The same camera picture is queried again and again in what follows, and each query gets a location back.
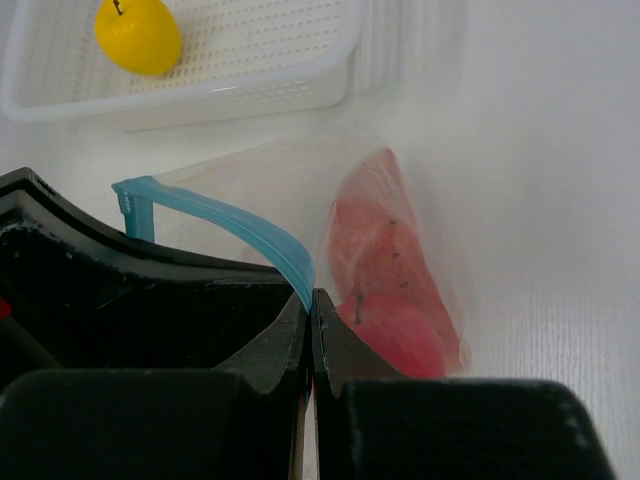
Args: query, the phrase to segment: clear plastic bag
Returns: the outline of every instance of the clear plastic bag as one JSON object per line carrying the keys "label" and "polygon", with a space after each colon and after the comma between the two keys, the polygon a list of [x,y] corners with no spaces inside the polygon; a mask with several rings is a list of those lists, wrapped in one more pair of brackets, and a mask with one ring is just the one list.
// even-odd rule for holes
{"label": "clear plastic bag", "polygon": [[399,371],[462,369],[400,168],[362,124],[334,122],[114,189],[129,235],[272,264],[308,309],[312,289],[325,288],[345,323]]}

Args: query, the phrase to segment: red object in bag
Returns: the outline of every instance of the red object in bag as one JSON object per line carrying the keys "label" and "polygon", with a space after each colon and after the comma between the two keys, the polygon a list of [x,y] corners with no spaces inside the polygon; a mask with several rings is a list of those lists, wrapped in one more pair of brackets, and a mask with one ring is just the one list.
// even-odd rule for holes
{"label": "red object in bag", "polygon": [[340,318],[374,352],[413,378],[445,376],[444,348],[433,324],[411,303],[385,295],[356,297]]}
{"label": "red object in bag", "polygon": [[442,339],[447,371],[462,369],[460,339],[427,269],[391,150],[371,154],[342,184],[334,204],[328,253],[343,299],[385,295],[414,304]]}
{"label": "red object in bag", "polygon": [[11,305],[4,298],[0,297],[0,320],[7,318],[12,312]]}

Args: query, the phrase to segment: white plastic tray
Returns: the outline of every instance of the white plastic tray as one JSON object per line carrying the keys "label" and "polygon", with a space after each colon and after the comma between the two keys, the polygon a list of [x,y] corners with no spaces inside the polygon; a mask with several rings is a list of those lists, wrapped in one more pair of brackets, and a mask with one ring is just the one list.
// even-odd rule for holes
{"label": "white plastic tray", "polygon": [[362,0],[165,0],[184,40],[162,77],[113,65],[93,30],[100,0],[18,2],[0,101],[19,122],[100,116],[139,130],[337,103]]}

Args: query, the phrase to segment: toy apple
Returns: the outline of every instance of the toy apple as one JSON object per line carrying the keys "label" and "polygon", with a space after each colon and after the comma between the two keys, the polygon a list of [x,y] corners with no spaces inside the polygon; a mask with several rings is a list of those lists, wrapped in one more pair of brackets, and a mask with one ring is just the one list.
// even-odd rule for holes
{"label": "toy apple", "polygon": [[139,75],[169,71],[182,51],[178,24],[160,0],[104,0],[95,31],[104,53]]}

